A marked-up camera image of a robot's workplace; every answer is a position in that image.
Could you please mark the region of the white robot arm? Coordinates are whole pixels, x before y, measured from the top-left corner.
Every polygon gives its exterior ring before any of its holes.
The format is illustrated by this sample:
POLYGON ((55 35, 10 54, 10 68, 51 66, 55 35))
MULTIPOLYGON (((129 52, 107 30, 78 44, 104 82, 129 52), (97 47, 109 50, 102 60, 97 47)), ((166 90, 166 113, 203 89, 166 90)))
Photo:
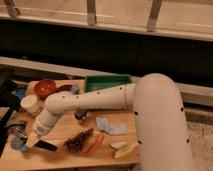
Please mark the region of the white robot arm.
POLYGON ((143 171, 194 171, 183 100, 168 76, 152 73, 134 83, 78 95, 54 93, 46 98, 26 145, 33 147, 64 113, 76 109, 132 110, 143 171))

